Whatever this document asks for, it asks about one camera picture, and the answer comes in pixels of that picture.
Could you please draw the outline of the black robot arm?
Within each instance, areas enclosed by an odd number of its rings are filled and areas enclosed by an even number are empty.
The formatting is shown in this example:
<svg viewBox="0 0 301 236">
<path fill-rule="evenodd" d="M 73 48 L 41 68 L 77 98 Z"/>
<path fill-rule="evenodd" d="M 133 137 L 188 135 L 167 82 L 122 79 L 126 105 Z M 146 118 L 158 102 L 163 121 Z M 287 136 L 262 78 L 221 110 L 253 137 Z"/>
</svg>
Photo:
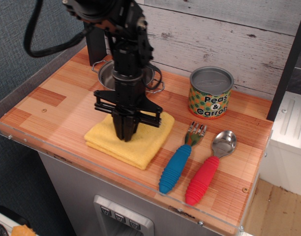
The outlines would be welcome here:
<svg viewBox="0 0 301 236">
<path fill-rule="evenodd" d="M 140 123 L 159 127 L 162 108 L 146 97 L 150 87 L 145 68 L 153 47 L 147 36 L 147 22 L 141 7 L 133 0 L 65 0 L 67 11 L 90 27 L 104 30 L 112 52 L 114 90 L 97 90 L 96 110 L 112 115 L 116 135 L 130 141 Z"/>
</svg>

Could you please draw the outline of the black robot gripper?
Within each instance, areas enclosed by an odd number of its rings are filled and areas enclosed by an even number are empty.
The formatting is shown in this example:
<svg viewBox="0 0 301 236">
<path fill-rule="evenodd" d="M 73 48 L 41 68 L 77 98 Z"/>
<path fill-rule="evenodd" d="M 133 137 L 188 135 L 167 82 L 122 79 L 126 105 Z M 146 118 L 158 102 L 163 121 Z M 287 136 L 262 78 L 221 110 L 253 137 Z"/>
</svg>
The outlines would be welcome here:
<svg viewBox="0 0 301 236">
<path fill-rule="evenodd" d="M 95 108 L 113 117 L 116 135 L 129 142 L 139 123 L 159 127 L 162 108 L 146 97 L 143 77 L 115 77 L 115 90 L 96 90 Z"/>
</svg>

